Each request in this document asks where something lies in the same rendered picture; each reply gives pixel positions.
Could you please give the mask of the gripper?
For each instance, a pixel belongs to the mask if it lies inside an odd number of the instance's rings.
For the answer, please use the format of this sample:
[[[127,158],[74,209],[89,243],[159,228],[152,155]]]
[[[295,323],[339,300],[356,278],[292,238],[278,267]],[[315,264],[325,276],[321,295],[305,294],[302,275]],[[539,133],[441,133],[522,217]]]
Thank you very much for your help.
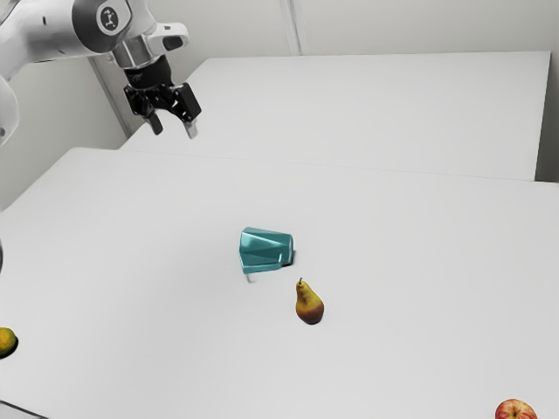
[[[159,90],[166,98],[168,112],[178,118],[190,139],[198,135],[197,117],[202,108],[188,82],[175,86],[171,79],[171,68],[166,58],[139,69],[125,69],[128,84],[124,87],[126,99],[132,113],[141,116],[153,133],[162,133],[162,123],[156,114],[153,101],[154,91]]]

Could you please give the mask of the teal faceted mug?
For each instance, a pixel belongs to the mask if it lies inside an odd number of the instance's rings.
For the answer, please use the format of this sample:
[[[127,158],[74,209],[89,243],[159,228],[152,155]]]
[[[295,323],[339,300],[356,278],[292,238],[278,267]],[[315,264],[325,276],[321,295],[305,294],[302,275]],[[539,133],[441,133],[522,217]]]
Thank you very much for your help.
[[[244,274],[277,271],[293,262],[293,236],[247,227],[239,241],[239,259]]]

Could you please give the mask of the yellow-brown pear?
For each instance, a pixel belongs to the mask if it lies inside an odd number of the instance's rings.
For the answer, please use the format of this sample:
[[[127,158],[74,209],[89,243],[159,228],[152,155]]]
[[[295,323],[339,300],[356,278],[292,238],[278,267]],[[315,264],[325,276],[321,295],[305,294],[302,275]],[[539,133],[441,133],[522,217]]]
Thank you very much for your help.
[[[322,299],[303,278],[296,282],[295,311],[308,325],[320,323],[325,311]]]

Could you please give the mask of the yellow-green round fruit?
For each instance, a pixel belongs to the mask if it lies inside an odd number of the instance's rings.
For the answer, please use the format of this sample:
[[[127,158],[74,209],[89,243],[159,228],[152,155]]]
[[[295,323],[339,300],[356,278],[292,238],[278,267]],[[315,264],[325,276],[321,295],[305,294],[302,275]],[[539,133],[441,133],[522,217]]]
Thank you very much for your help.
[[[18,337],[8,327],[0,327],[0,359],[13,354],[17,349]]]

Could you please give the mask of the red-yellow apple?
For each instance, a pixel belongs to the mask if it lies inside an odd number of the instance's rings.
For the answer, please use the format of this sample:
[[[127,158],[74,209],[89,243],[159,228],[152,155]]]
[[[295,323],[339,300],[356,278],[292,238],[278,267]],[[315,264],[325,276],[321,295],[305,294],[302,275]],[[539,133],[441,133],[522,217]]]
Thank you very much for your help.
[[[538,416],[527,402],[512,398],[497,406],[494,419],[538,419]]]

